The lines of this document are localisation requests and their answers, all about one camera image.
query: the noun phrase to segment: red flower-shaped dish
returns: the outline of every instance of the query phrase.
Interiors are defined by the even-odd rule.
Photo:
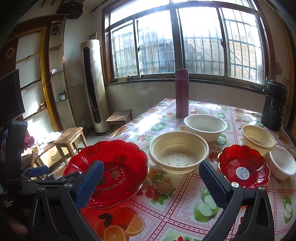
[[[104,174],[87,207],[105,209],[129,200],[148,175],[148,158],[131,142],[101,141],[72,157],[63,172],[85,172],[94,160],[104,164]]]
[[[269,182],[270,169],[265,158],[248,146],[233,144],[224,147],[218,161],[220,172],[230,183],[237,182],[243,188],[257,188]]]

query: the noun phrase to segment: window frame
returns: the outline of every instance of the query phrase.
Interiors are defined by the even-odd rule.
[[[102,48],[103,48],[103,62],[104,62],[104,74],[106,84],[115,83],[115,82],[122,82],[122,81],[130,81],[130,80],[159,80],[163,81],[163,79],[174,79],[174,73],[162,73],[162,74],[145,74],[141,75],[141,64],[139,63],[139,51],[137,51],[137,46],[139,42],[139,37],[137,34],[137,26],[136,26],[136,19],[143,17],[145,15],[158,12],[158,11],[170,11],[170,17],[172,22],[172,31],[173,31],[173,46],[174,46],[174,55],[175,55],[175,68],[182,69],[185,65],[185,53],[184,53],[184,44],[183,42],[183,33],[181,28],[181,20],[178,13],[178,9],[186,8],[186,7],[215,7],[218,13],[221,32],[222,32],[222,41],[223,41],[223,52],[224,52],[224,76],[218,75],[211,75],[211,74],[193,74],[189,73],[190,80],[201,80],[201,81],[213,81],[213,82],[220,82],[222,84],[227,85],[234,85],[239,87],[247,87],[255,90],[262,90],[265,85],[261,85],[258,83],[250,82],[247,80],[236,79],[232,77],[228,77],[228,54],[227,54],[227,43],[226,43],[226,36],[225,36],[225,29],[226,26],[223,24],[221,18],[221,8],[230,8],[235,9],[238,11],[244,11],[250,14],[253,14],[256,18],[256,22],[259,29],[259,37],[262,43],[263,49],[263,77],[265,78],[268,76],[269,79],[275,79],[275,73],[272,71],[272,67],[275,66],[275,61],[271,60],[271,53],[274,53],[273,44],[268,44],[271,39],[270,29],[267,25],[266,18],[263,14],[263,11],[257,3],[256,0],[253,0],[258,8],[258,11],[253,6],[253,1],[249,1],[253,8],[248,8],[245,6],[240,6],[232,3],[226,2],[216,2],[216,1],[189,1],[189,2],[182,2],[182,3],[170,3],[164,6],[159,6],[156,8],[148,9],[142,11],[140,13],[136,13],[132,16],[124,18],[117,23],[110,25],[110,15],[111,11],[116,9],[117,7],[129,2],[132,0],[116,0],[112,4],[108,5],[102,10]],[[117,78],[114,79],[114,69],[113,69],[113,60],[112,60],[112,46],[111,46],[111,30],[124,24],[128,21],[133,21],[134,27],[134,39],[135,39],[135,49],[136,49],[136,60],[137,60],[137,71],[138,75],[131,76],[129,79],[127,77]]]

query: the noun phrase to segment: window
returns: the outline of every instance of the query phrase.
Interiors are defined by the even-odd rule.
[[[228,3],[233,3],[233,4],[241,5],[241,6],[244,6],[244,7],[251,7],[251,4],[249,4],[247,0],[173,0],[173,3],[190,2],[190,1],[228,2]]]
[[[214,7],[179,9],[189,73],[224,75],[221,28]]]
[[[174,78],[176,69],[186,68],[190,79],[262,88],[265,35],[253,0],[213,1],[132,0],[106,7],[109,82]]]
[[[111,31],[114,77],[137,75],[133,22]]]
[[[169,0],[135,0],[111,11],[110,24],[114,24],[136,13],[169,4]]]
[[[152,13],[137,22],[142,74],[175,73],[170,11]]]
[[[247,12],[222,8],[222,19],[228,39],[228,76],[263,84],[263,48],[256,17]]]

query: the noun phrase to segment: white bowl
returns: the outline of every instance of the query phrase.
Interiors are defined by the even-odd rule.
[[[217,140],[227,129],[225,121],[212,115],[189,115],[184,119],[184,123],[191,133],[201,136],[206,142]]]
[[[194,170],[208,157],[209,146],[196,134],[172,131],[152,140],[149,155],[165,171],[184,174]]]
[[[277,146],[269,151],[269,155],[269,167],[277,179],[284,180],[296,174],[295,160],[287,150]]]

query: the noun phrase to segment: tower air conditioner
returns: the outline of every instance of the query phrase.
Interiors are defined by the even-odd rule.
[[[80,44],[82,56],[82,74],[91,120],[96,135],[105,135],[109,132],[106,120],[109,118],[107,106],[102,63],[100,41],[87,40]]]

